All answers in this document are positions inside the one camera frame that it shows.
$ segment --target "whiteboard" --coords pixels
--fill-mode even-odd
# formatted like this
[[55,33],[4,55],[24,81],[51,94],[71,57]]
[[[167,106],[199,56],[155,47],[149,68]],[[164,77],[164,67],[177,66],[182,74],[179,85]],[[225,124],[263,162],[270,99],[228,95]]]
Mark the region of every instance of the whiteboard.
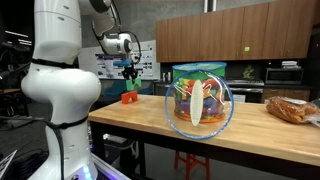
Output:
[[[138,45],[133,43],[131,55],[138,56]],[[156,62],[156,41],[140,42],[142,57],[135,65],[138,77],[142,80],[160,79],[160,63]],[[123,67],[113,66],[114,61],[121,61],[122,55],[105,55],[100,46],[82,48],[78,60],[79,68],[93,72],[100,79],[124,79]]]

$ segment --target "wooden table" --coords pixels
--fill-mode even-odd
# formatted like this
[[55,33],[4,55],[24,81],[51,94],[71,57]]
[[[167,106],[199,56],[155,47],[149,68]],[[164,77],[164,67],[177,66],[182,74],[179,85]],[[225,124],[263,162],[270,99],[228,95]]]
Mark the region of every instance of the wooden table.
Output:
[[0,92],[0,94],[10,94],[15,92],[20,92],[21,89],[4,89],[3,92]]
[[[100,158],[104,156],[102,134],[109,133],[287,177],[320,178],[320,129],[282,121],[269,114],[263,104],[236,103],[226,129],[200,141],[185,138],[171,128],[162,96],[139,95],[137,102],[126,105],[117,102],[91,112],[89,120],[94,153]],[[179,120],[177,125],[199,134],[192,132],[188,121]]]

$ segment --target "wooden countertop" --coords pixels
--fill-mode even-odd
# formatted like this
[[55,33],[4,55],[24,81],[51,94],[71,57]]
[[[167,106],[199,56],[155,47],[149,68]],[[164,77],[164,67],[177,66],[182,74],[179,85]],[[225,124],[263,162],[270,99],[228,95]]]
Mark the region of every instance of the wooden countertop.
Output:
[[[149,133],[187,139],[174,131],[164,113],[164,97],[139,95],[139,100],[130,104],[117,102],[93,111],[90,121],[145,131]],[[174,108],[173,98],[168,102]],[[199,142],[215,146],[266,155],[270,157],[320,166],[320,128],[311,124],[295,125],[285,122],[266,111],[264,104],[236,103],[229,125],[213,138]],[[190,134],[213,132],[219,123],[200,124],[175,118],[176,126]]]
[[3,92],[0,92],[0,94],[8,94],[8,93],[14,93],[14,92],[19,92],[21,91],[20,89],[5,89]]

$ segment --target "cabinet door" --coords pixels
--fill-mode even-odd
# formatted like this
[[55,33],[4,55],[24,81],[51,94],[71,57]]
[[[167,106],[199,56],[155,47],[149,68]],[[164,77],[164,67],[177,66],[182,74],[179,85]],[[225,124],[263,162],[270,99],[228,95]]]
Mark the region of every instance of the cabinet door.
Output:
[[167,62],[181,62],[181,18],[168,19]]
[[244,8],[223,11],[220,55],[222,60],[239,59]]
[[201,14],[200,57],[202,60],[220,59],[222,12]]
[[279,0],[269,3],[263,59],[283,58],[291,4],[292,0]]
[[245,7],[241,59],[261,59],[268,7],[268,3]]
[[156,22],[156,50],[157,50],[157,62],[168,61],[167,57],[167,20],[161,20]]
[[313,18],[313,25],[319,25],[320,24],[320,0],[317,0],[317,7],[316,7],[316,13]]
[[263,94],[261,97],[261,103],[267,104],[269,98],[274,96],[284,96],[285,89],[263,89]]
[[288,98],[309,101],[310,90],[287,89],[285,91],[285,96]]
[[293,0],[285,46],[286,58],[305,58],[313,25],[316,0]]
[[200,61],[200,15],[181,18],[181,60]]

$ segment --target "bread loaf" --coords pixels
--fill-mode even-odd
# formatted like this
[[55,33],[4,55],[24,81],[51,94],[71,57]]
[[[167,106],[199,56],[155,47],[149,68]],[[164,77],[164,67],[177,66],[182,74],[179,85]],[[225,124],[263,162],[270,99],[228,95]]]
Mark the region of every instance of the bread loaf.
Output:
[[284,97],[270,98],[266,108],[274,116],[295,124],[306,123],[306,116],[319,113],[319,108],[312,103]]

